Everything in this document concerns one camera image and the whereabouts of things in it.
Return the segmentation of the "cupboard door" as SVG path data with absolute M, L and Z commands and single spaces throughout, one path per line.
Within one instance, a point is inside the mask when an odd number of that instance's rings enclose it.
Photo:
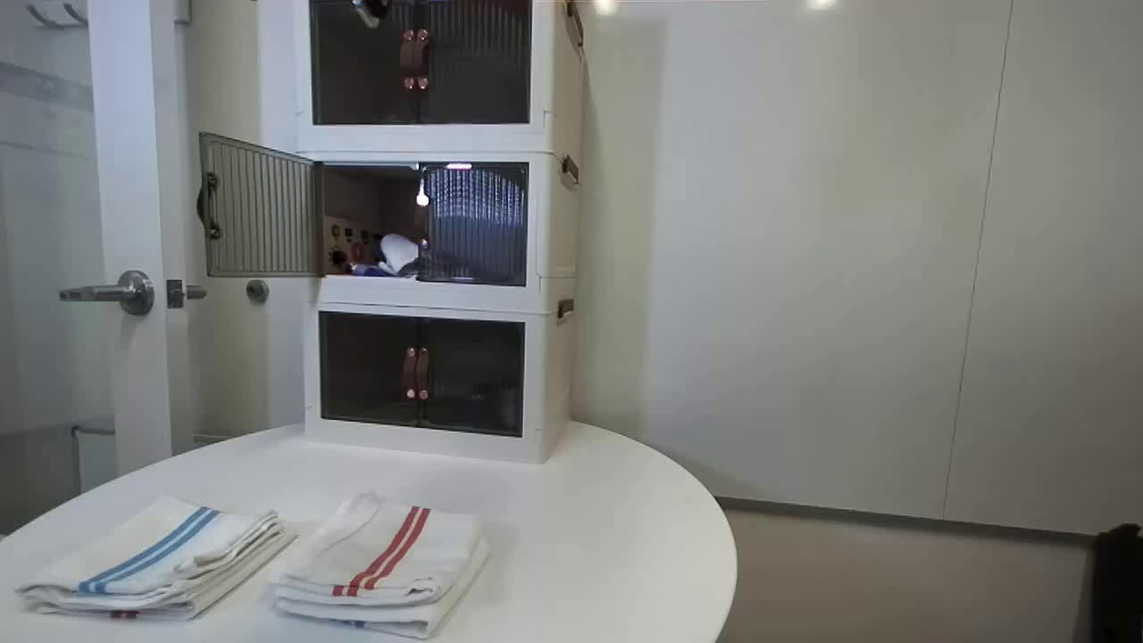
M 316 166 L 274 148 L 203 132 L 196 213 L 209 279 L 312 279 Z
M 530 247 L 530 167 L 432 167 L 430 282 L 520 287 Z

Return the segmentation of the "white object inside cupboard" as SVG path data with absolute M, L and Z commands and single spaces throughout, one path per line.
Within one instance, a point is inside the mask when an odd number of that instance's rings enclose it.
M 396 273 L 410 268 L 421 256 L 421 247 L 414 241 L 400 235 L 400 233 L 387 233 L 378 241 L 378 254 L 383 254 L 383 268 L 389 276 L 396 276 Z

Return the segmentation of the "white stacked storage cabinet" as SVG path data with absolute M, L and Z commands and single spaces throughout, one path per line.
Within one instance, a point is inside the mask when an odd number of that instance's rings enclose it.
M 265 141 L 316 166 L 303 425 L 396 449 L 540 462 L 568 425 L 574 0 L 272 0 Z M 432 167 L 524 166 L 520 287 L 430 282 Z M 389 276 L 378 241 L 421 256 Z

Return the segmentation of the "red striped folded towel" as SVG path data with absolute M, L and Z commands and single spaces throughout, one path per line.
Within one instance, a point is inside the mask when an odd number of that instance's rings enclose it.
M 486 562 L 477 518 L 362 492 L 285 555 L 269 599 L 303 620 L 430 641 Z

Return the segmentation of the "silver door latch knob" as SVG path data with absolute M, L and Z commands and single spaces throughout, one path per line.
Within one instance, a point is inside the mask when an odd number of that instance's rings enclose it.
M 251 305 L 269 305 L 269 287 L 262 279 L 246 282 L 246 299 Z

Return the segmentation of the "blue striped folded towel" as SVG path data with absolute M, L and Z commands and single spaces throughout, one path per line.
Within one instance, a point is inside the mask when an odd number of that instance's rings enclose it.
M 274 514 L 162 497 L 19 585 L 29 610 L 122 620 L 196 618 L 293 543 Z

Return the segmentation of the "white door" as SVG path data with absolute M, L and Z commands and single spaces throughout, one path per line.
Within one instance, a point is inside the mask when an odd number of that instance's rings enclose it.
M 89 0 L 89 68 L 97 116 L 97 194 L 105 276 L 141 273 L 145 313 L 109 330 L 119 467 L 174 455 L 163 226 L 174 206 L 174 44 L 177 0 Z

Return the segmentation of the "black object at floor right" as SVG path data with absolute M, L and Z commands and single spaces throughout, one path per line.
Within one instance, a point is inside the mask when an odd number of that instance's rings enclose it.
M 1092 545 L 1092 643 L 1143 643 L 1143 529 L 1118 524 Z

